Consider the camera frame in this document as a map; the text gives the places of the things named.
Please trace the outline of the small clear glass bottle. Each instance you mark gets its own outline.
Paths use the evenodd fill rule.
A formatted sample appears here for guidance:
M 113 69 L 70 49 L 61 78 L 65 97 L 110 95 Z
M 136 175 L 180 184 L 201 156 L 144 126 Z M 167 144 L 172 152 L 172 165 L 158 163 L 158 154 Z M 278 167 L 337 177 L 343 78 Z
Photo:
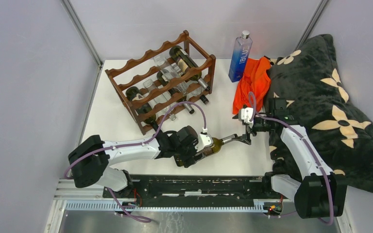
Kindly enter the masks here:
M 156 66 L 160 69 L 163 78 L 170 82 L 174 78 L 180 78 L 180 74 L 175 70 L 175 68 L 167 61 L 167 58 L 163 55 L 157 55 L 153 57 Z M 187 86 L 185 82 L 176 85 L 176 88 L 184 95 L 187 96 Z

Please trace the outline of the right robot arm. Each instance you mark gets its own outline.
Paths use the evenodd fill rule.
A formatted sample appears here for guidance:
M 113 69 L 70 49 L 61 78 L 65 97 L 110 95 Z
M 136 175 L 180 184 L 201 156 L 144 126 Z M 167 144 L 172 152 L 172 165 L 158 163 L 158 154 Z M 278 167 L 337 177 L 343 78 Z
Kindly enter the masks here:
M 234 116 L 245 126 L 245 133 L 233 140 L 251 144 L 258 132 L 275 132 L 289 149 L 302 181 L 284 172 L 267 172 L 261 192 L 267 198 L 281 194 L 293 201 L 295 212 L 303 219 L 317 218 L 331 225 L 343 214 L 347 183 L 343 175 L 336 174 L 320 157 L 310 141 L 306 129 L 291 115 L 284 98 L 270 99 L 272 110 L 265 116 L 256 110 L 253 92 L 248 96 L 250 106 L 243 106 Z

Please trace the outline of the dark wine bottle silver neck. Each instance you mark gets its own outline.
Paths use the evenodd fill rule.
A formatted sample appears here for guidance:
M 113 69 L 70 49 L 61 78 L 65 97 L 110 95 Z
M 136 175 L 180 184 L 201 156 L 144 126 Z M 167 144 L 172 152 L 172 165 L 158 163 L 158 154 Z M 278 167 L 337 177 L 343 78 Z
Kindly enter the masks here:
M 200 154 L 203 154 L 204 158 L 206 158 L 206 157 L 209 157 L 210 155 L 218 153 L 221 150 L 223 145 L 225 145 L 229 142 L 232 142 L 233 138 L 236 137 L 236 136 L 237 136 L 237 134 L 232 134 L 230 136 L 227 136 L 227 137 L 224 137 L 224 138 L 221 138 L 221 139 L 213 137 L 212 138 L 213 139 L 213 145 L 210 148 L 205 148 L 204 150 L 202 150 L 202 152 Z M 183 161 L 180 159 L 180 157 L 178 155 L 176 155 L 174 157 L 174 160 L 175 160 L 175 163 L 176 163 L 177 166 L 179 166 L 179 167 L 183 166 Z

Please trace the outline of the dark wine bottle brown label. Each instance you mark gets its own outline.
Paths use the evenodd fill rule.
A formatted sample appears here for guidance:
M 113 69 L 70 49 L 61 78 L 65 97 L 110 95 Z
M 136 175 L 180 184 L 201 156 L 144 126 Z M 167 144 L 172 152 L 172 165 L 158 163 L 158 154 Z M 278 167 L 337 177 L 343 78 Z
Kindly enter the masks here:
M 189 56 L 189 54 L 180 46 L 176 45 L 169 50 L 170 57 L 176 62 L 177 66 L 185 74 L 191 68 L 198 67 L 194 60 Z M 202 72 L 189 78 L 190 80 L 197 81 L 204 91 L 210 91 L 211 87 L 202 78 Z

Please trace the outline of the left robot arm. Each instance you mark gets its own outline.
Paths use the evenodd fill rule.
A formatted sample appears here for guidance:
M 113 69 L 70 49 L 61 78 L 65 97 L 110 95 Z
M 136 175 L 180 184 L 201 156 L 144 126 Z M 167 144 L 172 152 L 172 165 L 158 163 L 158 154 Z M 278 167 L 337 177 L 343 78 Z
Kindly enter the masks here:
M 156 129 L 152 137 L 121 142 L 104 141 L 99 135 L 92 135 L 68 155 L 66 179 L 72 179 L 77 188 L 97 184 L 127 198 L 133 192 L 130 174 L 112 165 L 173 157 L 178 166 L 187 168 L 202 159 L 204 149 L 212 144 L 206 129 L 197 133 L 191 126 L 179 131 Z

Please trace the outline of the blue square glass bottle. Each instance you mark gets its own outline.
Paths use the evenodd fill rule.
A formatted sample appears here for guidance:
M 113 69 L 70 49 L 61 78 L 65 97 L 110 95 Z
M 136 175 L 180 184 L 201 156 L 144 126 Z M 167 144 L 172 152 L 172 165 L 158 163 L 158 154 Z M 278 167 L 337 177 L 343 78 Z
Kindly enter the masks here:
M 236 38 L 228 73 L 231 82 L 238 82 L 243 77 L 252 43 L 248 30 L 244 30 L 241 36 Z

